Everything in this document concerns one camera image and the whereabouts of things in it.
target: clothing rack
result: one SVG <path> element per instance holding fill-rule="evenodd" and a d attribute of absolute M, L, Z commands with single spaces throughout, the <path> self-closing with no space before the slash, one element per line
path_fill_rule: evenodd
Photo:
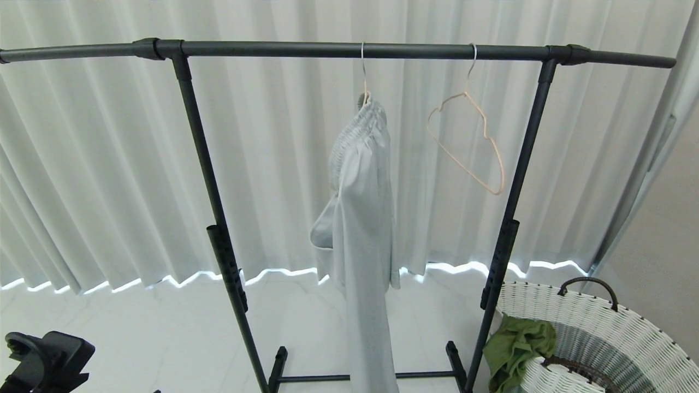
<path fill-rule="evenodd" d="M 209 200 L 213 209 L 215 224 L 209 226 L 208 232 L 216 260 L 223 276 L 238 327 L 243 336 L 247 353 L 252 363 L 255 376 L 263 393 L 277 393 L 282 383 L 321 382 L 331 380 L 349 380 L 349 375 L 329 376 L 283 376 L 287 360 L 287 349 L 280 347 L 277 351 L 274 367 L 269 379 L 265 378 L 259 354 L 245 312 L 247 298 L 240 281 L 240 271 L 226 224 L 221 197 L 216 183 L 214 168 L 211 163 L 206 136 L 201 124 L 199 108 L 196 103 L 192 74 L 189 70 L 188 57 L 193 56 L 230 56 L 230 57 L 342 57 L 375 59 L 473 59 L 472 45 L 432 45 L 432 44 L 395 44 L 395 43 L 307 43 L 307 42 L 250 42 L 250 41 L 182 41 L 144 38 L 133 43 L 75 45 L 51 48 L 29 48 L 0 50 L 0 64 L 25 62 L 31 60 L 75 59 L 85 57 L 123 57 L 136 56 L 151 60 L 170 59 L 173 62 L 175 76 L 180 83 L 189 127 L 194 137 L 194 145 L 203 173 Z M 459 351 L 452 341 L 447 344 L 447 356 L 452 365 L 451 371 L 421 371 L 397 373 L 397 378 L 435 378 L 453 377 L 462 393 L 472 393 L 475 376 L 483 354 L 483 347 L 489 334 L 495 313 L 500 289 L 505 279 L 507 264 L 510 260 L 514 240 L 517 236 L 519 222 L 514 219 L 514 212 L 524 184 L 534 140 L 544 112 L 549 87 L 554 79 L 556 67 L 572 66 L 583 63 L 621 64 L 627 66 L 645 66 L 670 69 L 675 59 L 669 57 L 634 55 L 620 52 L 603 52 L 590 50 L 580 45 L 548 46 L 505 46 L 479 45 L 479 60 L 524 60 L 541 62 L 538 86 L 527 123 L 517 168 L 512 179 L 510 195 L 507 198 L 505 214 L 500 226 L 490 272 L 481 296 L 480 306 L 485 310 L 478 334 L 473 359 L 468 375 L 463 368 Z"/>

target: green garment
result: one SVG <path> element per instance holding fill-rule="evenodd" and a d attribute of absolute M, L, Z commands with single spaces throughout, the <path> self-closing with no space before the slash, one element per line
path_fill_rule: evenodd
<path fill-rule="evenodd" d="M 490 367 L 491 392 L 502 393 L 524 379 L 526 362 L 549 357 L 556 347 L 556 330 L 548 321 L 525 320 L 504 315 L 500 329 L 483 348 Z"/>

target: floor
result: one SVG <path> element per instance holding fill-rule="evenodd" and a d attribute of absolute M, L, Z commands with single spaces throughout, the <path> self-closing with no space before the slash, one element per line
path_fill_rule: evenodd
<path fill-rule="evenodd" d="M 456 343 L 468 370 L 482 311 L 478 307 L 484 266 L 429 269 L 424 277 L 404 275 L 400 290 L 389 290 L 387 304 L 396 371 L 450 370 L 446 343 Z M 560 285 L 579 276 L 565 264 L 530 268 L 527 281 Z M 514 271 L 508 278 L 517 280 Z M 247 317 L 268 374 L 280 345 L 289 359 L 284 374 L 347 373 L 344 300 L 316 275 L 268 273 L 247 285 Z M 57 330 L 82 337 L 96 352 L 85 371 L 87 383 L 76 392 L 258 392 L 245 347 L 223 283 L 202 276 L 177 288 L 161 283 L 118 293 L 108 288 L 76 296 L 52 289 L 30 292 L 14 287 L 0 292 L 1 332 L 42 336 Z M 0 351 L 0 371 L 16 363 Z M 482 362 L 476 392 L 485 392 Z M 402 393 L 458 392 L 453 378 L 400 380 Z M 285 384 L 292 392 L 350 392 L 347 382 Z"/>

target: white curtain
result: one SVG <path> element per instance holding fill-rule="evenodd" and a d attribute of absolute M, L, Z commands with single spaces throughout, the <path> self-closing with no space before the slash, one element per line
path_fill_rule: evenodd
<path fill-rule="evenodd" d="M 5 49 L 186 40 L 565 45 L 674 56 L 692 1 L 2 1 Z M 356 59 L 192 58 L 194 87 L 238 261 L 314 265 L 308 231 L 326 160 L 362 90 Z M 393 139 L 399 259 L 489 263 L 539 64 L 476 62 L 470 91 L 507 188 L 487 194 L 427 136 L 468 61 L 366 61 Z M 1 275 L 87 290 L 216 271 L 213 223 L 170 62 L 73 59 L 0 66 Z M 558 67 L 516 218 L 513 261 L 587 267 L 636 163 L 667 70 Z M 433 119 L 442 142 L 497 186 L 465 101 Z"/>

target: basket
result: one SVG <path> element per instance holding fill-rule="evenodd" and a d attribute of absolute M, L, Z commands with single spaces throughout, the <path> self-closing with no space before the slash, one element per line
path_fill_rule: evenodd
<path fill-rule="evenodd" d="M 592 281 L 604 286 L 611 301 L 567 286 Z M 556 329 L 554 356 L 581 368 L 527 363 L 522 384 L 508 393 L 574 392 L 698 393 L 699 368 L 667 334 L 633 311 L 620 306 L 612 288 L 597 278 L 580 277 L 561 288 L 531 283 L 505 283 L 497 312 L 511 317 L 546 320 Z"/>

